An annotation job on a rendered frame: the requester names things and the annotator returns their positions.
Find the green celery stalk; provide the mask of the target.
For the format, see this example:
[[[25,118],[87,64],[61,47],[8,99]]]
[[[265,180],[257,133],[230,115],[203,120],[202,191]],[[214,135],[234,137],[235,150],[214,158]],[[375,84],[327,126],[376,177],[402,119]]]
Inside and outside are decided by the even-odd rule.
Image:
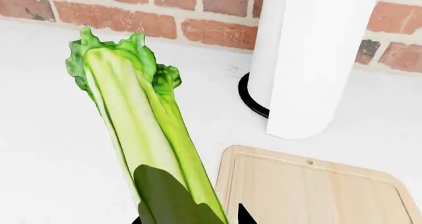
[[[102,42],[90,28],[65,61],[109,132],[142,224],[229,224],[175,99],[179,70],[142,32]]]

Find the black paper towel holder base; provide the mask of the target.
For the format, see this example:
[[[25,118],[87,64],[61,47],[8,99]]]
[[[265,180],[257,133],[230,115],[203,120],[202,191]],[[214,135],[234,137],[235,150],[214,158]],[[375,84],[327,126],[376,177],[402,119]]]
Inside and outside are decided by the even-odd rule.
[[[239,97],[243,101],[243,103],[252,111],[257,113],[258,115],[268,119],[270,110],[263,107],[259,103],[257,103],[250,95],[248,91],[248,82],[249,82],[249,75],[250,73],[246,73],[241,77],[237,89],[239,93]]]

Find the white paper towel roll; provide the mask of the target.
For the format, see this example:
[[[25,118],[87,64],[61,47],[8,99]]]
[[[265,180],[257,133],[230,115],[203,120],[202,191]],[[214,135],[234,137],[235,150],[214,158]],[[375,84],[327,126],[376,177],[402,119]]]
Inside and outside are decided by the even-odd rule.
[[[247,91],[286,139],[334,118],[377,0],[263,0]]]

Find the light wooden cutting board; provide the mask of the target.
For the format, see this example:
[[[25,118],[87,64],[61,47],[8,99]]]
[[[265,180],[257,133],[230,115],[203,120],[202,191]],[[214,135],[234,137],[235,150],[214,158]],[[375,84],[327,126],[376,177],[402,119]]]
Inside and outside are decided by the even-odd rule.
[[[231,224],[239,206],[257,224],[422,224],[390,174],[248,146],[224,150],[216,190]]]

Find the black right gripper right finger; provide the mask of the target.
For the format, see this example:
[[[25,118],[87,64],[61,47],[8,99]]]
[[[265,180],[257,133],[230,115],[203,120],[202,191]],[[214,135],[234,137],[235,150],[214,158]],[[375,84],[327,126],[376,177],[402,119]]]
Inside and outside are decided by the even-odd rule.
[[[252,215],[247,211],[246,207],[241,203],[238,204],[237,220],[238,224],[257,224]]]

